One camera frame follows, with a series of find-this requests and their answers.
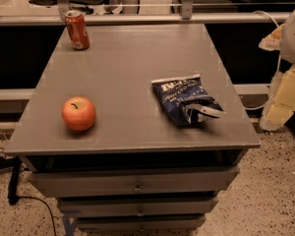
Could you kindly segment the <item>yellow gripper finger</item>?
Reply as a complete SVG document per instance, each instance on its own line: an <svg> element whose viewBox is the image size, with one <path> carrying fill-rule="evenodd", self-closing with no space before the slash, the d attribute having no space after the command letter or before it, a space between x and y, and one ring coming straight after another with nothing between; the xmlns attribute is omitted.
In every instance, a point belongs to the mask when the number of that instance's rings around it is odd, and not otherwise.
<svg viewBox="0 0 295 236"><path fill-rule="evenodd" d="M295 65L272 78L268 100L264 106L260 127L266 131L280 129L295 112Z"/></svg>
<svg viewBox="0 0 295 236"><path fill-rule="evenodd" d="M266 51L279 50L281 46L281 33L284 25L280 25L269 35L261 40L259 48Z"/></svg>

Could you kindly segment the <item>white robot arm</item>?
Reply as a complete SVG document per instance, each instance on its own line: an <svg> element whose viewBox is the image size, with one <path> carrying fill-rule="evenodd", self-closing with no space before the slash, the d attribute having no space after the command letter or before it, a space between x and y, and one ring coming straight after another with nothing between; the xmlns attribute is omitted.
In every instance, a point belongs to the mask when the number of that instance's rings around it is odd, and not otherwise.
<svg viewBox="0 0 295 236"><path fill-rule="evenodd" d="M295 112L295 10L284 24L261 40L259 48L267 51L278 50L278 61L285 60L291 64L288 71L275 72L260 120L263 130L276 131Z"/></svg>

